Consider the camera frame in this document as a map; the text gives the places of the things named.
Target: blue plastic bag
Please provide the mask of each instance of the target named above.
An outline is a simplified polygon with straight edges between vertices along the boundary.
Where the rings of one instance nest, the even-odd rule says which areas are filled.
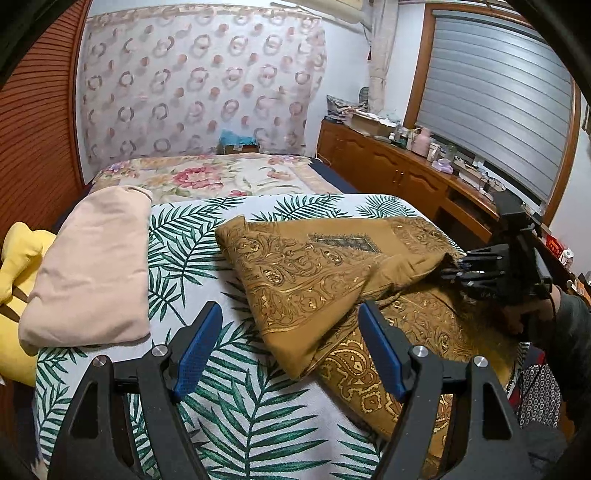
[[[220,143],[223,147],[227,145],[256,145],[256,139],[254,137],[241,137],[230,130],[222,130]]]

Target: yellow pillow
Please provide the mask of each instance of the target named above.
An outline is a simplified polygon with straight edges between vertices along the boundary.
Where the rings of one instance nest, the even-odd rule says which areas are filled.
[[[55,235],[31,232],[24,223],[8,231],[0,267],[0,375],[35,386],[37,357],[27,355],[18,341],[18,321],[27,306],[37,271]]]
[[[29,227],[17,222],[10,227],[2,247],[2,267],[0,267],[0,303],[12,296],[12,285],[35,257],[43,251],[39,237]]]

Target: golden paisley fabric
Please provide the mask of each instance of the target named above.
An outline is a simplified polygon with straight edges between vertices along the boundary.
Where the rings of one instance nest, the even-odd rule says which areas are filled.
[[[247,223],[236,217],[217,242],[245,286],[263,341],[291,378],[316,371],[374,430],[390,437],[401,406],[386,393],[358,328],[374,300],[411,343],[467,361],[477,353],[509,381],[517,342],[495,328],[486,305],[430,275],[459,258],[422,218]],[[451,398],[439,404],[430,454],[440,458]]]

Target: floral bedspread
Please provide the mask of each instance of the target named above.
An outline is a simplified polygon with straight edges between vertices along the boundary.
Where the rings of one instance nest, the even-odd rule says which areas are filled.
[[[339,192],[309,164],[306,157],[261,153],[136,158],[100,171],[91,192],[136,185],[152,191],[154,205],[189,199]]]

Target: robotic hand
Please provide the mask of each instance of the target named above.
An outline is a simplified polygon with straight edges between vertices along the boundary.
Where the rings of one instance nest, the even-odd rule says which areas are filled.
[[[502,242],[469,251],[457,268],[443,270],[442,278],[459,284],[475,300],[495,300],[503,306],[549,298],[552,278],[534,238],[541,236],[539,224],[510,192],[496,192],[494,199]]]

